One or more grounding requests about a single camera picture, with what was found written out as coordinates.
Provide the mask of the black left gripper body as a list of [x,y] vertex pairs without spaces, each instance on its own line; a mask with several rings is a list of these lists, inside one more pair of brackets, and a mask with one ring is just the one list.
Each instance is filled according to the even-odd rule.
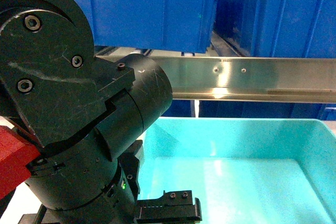
[[164,192],[160,198],[139,200],[139,154],[136,140],[118,159],[117,176],[90,203],[71,210],[40,206],[36,214],[22,215],[19,223],[199,223],[201,203],[192,191]]

